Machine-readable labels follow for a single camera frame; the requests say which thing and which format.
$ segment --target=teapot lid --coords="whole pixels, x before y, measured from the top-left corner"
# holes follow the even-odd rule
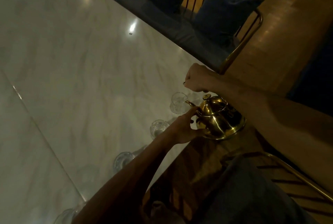
[[[200,104],[200,109],[198,110],[201,116],[209,116],[220,112],[227,105],[227,102],[220,96],[212,97],[210,94],[206,94],[202,99],[203,102]]]

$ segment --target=brass kettle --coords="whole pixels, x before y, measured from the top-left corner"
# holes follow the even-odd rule
[[[235,108],[228,104],[220,96],[206,94],[197,111],[197,128],[208,129],[206,138],[213,140],[225,140],[242,129],[246,119]]]

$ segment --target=forearm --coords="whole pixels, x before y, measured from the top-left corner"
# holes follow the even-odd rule
[[[314,109],[224,76],[209,84],[304,172],[333,191],[333,119]]]
[[[167,134],[158,136],[87,202],[72,223],[98,223],[106,214],[115,219],[124,209],[139,207],[157,168],[173,146],[169,138]]]

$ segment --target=hand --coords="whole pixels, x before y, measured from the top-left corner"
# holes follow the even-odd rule
[[[218,77],[217,73],[209,70],[206,66],[194,63],[187,72],[184,86],[195,92],[212,91],[209,86]]]
[[[196,114],[199,107],[192,107],[187,113],[179,116],[162,134],[170,140],[171,145],[186,143],[196,137],[204,136],[206,129],[191,129],[191,118]]]

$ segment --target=teapot lid knob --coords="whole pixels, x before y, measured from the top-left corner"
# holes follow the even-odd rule
[[[209,99],[211,97],[210,94],[206,94],[205,96],[202,97],[202,99],[206,100],[206,99]]]

